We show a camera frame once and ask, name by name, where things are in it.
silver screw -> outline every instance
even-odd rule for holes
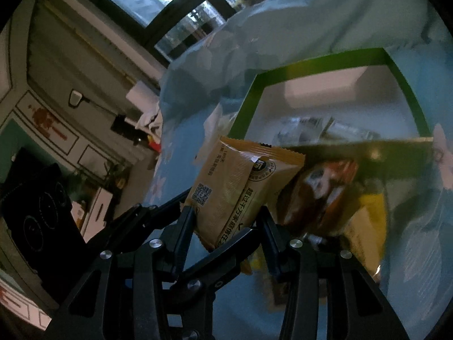
[[[344,259],[350,259],[352,258],[352,253],[350,251],[341,251],[340,252],[340,255],[344,258]]]
[[[151,248],[159,248],[160,246],[162,246],[162,244],[164,243],[160,239],[153,239],[149,241]]]
[[[183,340],[197,340],[198,334],[194,330],[188,330],[183,332]]]
[[[112,252],[110,252],[110,251],[103,251],[99,255],[99,257],[101,257],[102,259],[109,259],[111,256],[112,256]]]
[[[187,283],[187,288],[191,291],[191,292],[196,292],[200,289],[201,287],[201,281],[199,279],[193,279],[193,280],[190,280],[188,283]]]
[[[300,248],[302,246],[302,242],[299,239],[293,239],[289,242],[293,248]]]

brown snack wrapper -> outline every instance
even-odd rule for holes
[[[324,162],[295,178],[279,196],[277,221],[292,236],[311,233],[329,236],[337,228],[353,181],[355,161]]]
[[[305,156],[279,147],[221,137],[198,174],[185,205],[209,249],[251,226],[268,194],[278,194],[301,170]]]

